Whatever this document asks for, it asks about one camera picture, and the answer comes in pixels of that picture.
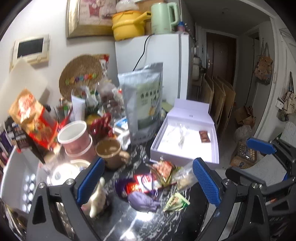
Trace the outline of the clear zip bag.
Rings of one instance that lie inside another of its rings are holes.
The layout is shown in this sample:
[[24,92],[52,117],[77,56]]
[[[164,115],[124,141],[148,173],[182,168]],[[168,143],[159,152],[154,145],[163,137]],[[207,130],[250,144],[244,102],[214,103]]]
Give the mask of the clear zip bag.
[[198,183],[198,180],[193,173],[193,161],[183,166],[172,177],[172,182],[177,184],[177,190],[182,192]]

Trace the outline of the small green candy wrapper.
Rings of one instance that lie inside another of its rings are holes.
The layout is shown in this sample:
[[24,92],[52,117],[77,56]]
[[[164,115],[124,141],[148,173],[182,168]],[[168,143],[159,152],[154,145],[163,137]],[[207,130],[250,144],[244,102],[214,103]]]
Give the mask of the small green candy wrapper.
[[174,193],[166,202],[163,212],[180,211],[190,205],[190,202],[180,193]]

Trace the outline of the purple silk pouch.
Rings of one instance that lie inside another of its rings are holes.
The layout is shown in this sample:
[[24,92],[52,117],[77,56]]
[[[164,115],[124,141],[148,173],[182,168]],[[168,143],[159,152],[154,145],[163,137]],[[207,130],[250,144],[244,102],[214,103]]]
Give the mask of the purple silk pouch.
[[127,197],[128,203],[132,208],[139,212],[156,212],[160,207],[160,202],[154,201],[148,195],[134,191]]

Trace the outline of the white bunny figurine jar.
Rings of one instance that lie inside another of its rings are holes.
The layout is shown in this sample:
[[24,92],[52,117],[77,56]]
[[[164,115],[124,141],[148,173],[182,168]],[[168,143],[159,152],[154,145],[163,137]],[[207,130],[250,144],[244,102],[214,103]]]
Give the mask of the white bunny figurine jar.
[[97,187],[86,204],[81,206],[82,211],[86,216],[95,218],[97,214],[102,212],[106,203],[106,192],[104,190],[105,179],[101,177]]

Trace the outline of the brown ceramic mug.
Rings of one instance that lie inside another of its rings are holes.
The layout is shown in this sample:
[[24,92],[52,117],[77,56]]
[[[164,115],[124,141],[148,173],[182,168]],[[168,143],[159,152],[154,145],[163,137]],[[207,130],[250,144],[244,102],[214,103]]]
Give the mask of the brown ceramic mug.
[[130,161],[130,154],[122,149],[121,143],[113,138],[101,140],[95,151],[104,159],[108,169],[116,170]]

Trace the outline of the orange foil snack packet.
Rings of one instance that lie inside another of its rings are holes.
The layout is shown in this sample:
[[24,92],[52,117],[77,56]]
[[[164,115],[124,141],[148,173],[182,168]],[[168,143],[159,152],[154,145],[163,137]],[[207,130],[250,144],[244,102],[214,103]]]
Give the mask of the orange foil snack packet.
[[151,174],[155,180],[159,182],[163,187],[170,185],[172,176],[180,170],[170,161],[160,160],[153,164],[147,164]]

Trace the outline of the lavender gift box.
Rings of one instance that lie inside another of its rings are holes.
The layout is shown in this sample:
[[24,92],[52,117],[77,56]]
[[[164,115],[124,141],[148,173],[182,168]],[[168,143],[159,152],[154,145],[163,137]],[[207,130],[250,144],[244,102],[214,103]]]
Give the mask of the lavender gift box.
[[[219,148],[209,104],[176,99],[151,146],[151,162],[164,159],[185,166],[202,158],[211,169],[219,163]],[[202,143],[199,131],[207,131],[210,143]]]

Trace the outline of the red flat packet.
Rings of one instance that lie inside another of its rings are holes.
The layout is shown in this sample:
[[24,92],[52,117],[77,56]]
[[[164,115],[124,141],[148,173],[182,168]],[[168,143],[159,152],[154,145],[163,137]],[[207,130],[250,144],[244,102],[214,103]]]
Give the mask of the red flat packet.
[[132,178],[117,179],[114,181],[114,188],[119,196],[125,198],[134,191],[157,196],[163,186],[153,174],[147,173],[134,175]]

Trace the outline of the orange red snack bag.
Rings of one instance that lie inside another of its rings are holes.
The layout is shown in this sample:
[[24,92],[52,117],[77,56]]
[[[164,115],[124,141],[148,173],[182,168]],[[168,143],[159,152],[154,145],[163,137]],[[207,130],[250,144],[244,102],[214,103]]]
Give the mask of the orange red snack bag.
[[59,150],[57,121],[28,89],[20,92],[12,103],[9,114],[38,145],[52,152]]

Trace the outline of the silver green standing pouch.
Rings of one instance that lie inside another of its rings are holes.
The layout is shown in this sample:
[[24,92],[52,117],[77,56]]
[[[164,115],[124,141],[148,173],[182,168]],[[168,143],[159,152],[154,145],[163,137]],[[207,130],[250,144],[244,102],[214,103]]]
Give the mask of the silver green standing pouch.
[[161,122],[163,63],[119,74],[118,80],[131,144],[145,143],[154,136]]

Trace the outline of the green electric kettle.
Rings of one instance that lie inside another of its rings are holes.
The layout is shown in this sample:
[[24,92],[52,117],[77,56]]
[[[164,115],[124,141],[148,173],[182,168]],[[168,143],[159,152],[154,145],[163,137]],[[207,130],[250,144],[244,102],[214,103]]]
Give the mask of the green electric kettle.
[[179,23],[179,9],[175,2],[155,3],[151,6],[152,34],[171,34]]

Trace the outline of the yellow pot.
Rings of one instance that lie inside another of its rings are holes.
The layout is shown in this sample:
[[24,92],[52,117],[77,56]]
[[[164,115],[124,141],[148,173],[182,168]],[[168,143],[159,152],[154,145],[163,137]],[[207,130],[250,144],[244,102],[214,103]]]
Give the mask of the yellow pot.
[[122,41],[144,36],[145,22],[150,20],[152,13],[146,11],[122,11],[112,16],[112,30],[115,41]]

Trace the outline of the framed picture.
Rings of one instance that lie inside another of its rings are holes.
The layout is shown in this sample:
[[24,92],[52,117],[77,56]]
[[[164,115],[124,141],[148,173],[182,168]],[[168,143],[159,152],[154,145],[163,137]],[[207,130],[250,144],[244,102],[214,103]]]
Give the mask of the framed picture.
[[112,36],[116,3],[114,0],[68,0],[66,37]]

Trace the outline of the red handled scissors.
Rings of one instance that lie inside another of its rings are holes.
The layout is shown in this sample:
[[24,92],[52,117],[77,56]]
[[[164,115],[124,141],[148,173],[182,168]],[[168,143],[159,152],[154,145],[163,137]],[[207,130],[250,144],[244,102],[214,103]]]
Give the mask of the red handled scissors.
[[104,138],[113,138],[114,133],[113,129],[110,126],[111,114],[105,113],[103,117],[95,119],[91,126],[90,132],[92,137],[95,139],[95,142],[99,142]]

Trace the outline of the wall intercom panel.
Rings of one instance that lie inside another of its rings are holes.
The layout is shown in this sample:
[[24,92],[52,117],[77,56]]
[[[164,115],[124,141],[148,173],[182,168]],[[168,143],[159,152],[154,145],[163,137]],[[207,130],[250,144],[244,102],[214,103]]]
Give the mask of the wall intercom panel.
[[10,71],[20,58],[30,65],[37,65],[49,61],[50,36],[36,35],[17,39],[11,53]]

